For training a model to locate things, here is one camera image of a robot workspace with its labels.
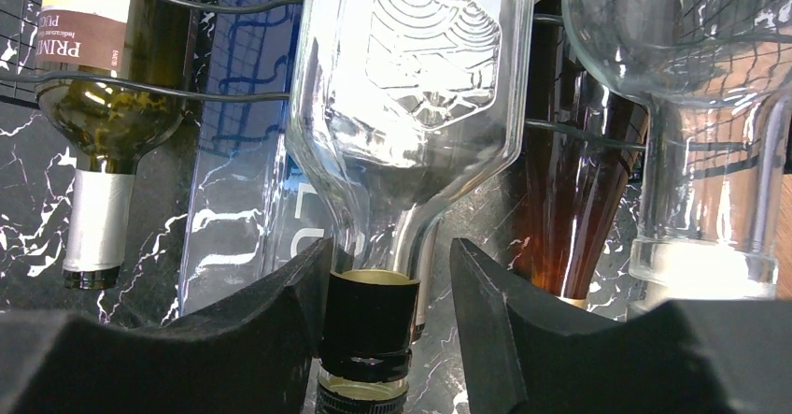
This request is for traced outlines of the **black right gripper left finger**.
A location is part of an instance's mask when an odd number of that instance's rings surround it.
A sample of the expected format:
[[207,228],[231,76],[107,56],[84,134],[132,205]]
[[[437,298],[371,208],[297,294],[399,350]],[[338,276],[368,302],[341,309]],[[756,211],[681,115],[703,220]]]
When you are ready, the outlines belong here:
[[332,243],[164,327],[63,310],[1,317],[5,413],[298,413],[318,350]]

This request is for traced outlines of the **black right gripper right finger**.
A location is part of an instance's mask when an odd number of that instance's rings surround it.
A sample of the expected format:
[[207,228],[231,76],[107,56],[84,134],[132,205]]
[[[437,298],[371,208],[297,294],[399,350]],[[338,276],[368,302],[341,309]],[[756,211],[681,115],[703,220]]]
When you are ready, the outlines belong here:
[[787,301],[671,300],[618,322],[456,238],[450,270],[473,413],[787,413]]

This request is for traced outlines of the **clear bottle grey label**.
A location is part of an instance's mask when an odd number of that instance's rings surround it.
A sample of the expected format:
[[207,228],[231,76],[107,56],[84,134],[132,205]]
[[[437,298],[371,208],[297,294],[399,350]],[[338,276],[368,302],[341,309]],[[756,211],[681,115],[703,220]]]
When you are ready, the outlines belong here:
[[632,315],[772,299],[791,122],[791,0],[562,0],[585,68],[647,107]]

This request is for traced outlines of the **clear bottle gold label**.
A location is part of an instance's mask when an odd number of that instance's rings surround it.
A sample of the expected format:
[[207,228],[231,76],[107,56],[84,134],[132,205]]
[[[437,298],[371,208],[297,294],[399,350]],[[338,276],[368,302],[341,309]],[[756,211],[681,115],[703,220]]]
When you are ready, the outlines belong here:
[[533,0],[304,0],[287,150],[335,246],[319,413],[400,413],[422,252],[521,149]]

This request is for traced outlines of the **blue square glass bottle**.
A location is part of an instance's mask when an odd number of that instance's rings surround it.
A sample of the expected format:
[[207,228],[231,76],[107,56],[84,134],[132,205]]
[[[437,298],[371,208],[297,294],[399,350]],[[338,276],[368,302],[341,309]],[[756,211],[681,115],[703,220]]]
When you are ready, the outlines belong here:
[[[242,7],[274,0],[214,1]],[[275,272],[326,234],[323,205],[284,147],[289,104],[243,101],[290,90],[301,15],[300,0],[291,0],[205,19],[211,51],[199,81],[232,101],[202,107],[178,288],[182,314]]]

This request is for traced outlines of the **dark bottle gold foil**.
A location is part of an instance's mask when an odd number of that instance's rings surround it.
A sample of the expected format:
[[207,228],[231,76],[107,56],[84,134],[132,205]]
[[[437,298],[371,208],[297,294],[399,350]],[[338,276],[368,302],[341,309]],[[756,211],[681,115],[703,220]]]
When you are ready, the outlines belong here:
[[571,128],[524,130],[527,204],[518,232],[528,242],[515,268],[558,299],[583,308],[635,151],[607,141],[644,141],[648,113],[612,93],[579,63],[565,34],[561,0],[538,0],[533,25],[526,118]]

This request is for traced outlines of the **dark bottle brown label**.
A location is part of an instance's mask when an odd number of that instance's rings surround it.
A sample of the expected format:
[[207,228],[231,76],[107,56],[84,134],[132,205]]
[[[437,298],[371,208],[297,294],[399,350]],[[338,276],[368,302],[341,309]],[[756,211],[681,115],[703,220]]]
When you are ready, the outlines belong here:
[[38,72],[86,72],[97,82],[38,84],[42,112],[78,149],[64,285],[113,287],[124,260],[140,159],[175,132],[183,99],[121,87],[116,79],[184,90],[198,16],[159,0],[42,0]]

